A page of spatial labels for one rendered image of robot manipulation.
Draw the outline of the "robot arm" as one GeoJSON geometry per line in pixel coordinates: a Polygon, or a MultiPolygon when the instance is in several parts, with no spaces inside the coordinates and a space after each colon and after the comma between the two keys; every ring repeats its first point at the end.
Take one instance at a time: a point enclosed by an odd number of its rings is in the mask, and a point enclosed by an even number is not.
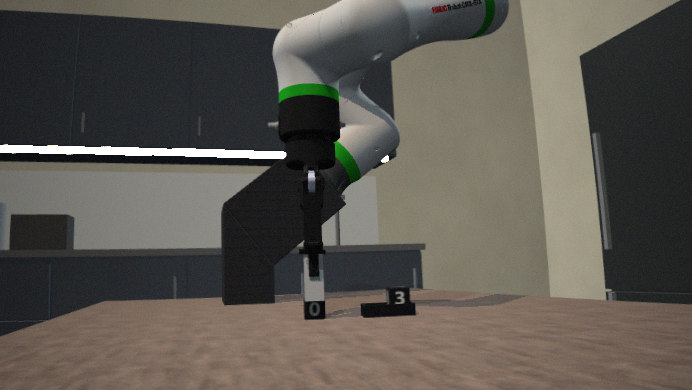
{"type": "Polygon", "coordinates": [[[273,46],[279,115],[268,130],[284,143],[332,140],[335,165],[319,171],[341,197],[400,143],[394,120],[360,90],[369,68],[425,44],[491,34],[508,11],[509,0],[341,0],[293,20],[273,46]]]}

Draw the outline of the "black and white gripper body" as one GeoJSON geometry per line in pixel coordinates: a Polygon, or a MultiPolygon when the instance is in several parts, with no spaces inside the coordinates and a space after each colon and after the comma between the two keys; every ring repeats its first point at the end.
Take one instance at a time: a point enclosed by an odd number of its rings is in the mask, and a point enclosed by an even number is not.
{"type": "Polygon", "coordinates": [[[308,171],[314,171],[315,177],[319,177],[319,170],[332,168],[335,162],[335,143],[329,139],[298,138],[285,145],[286,166],[302,171],[304,166],[303,177],[308,177],[308,171]]]}

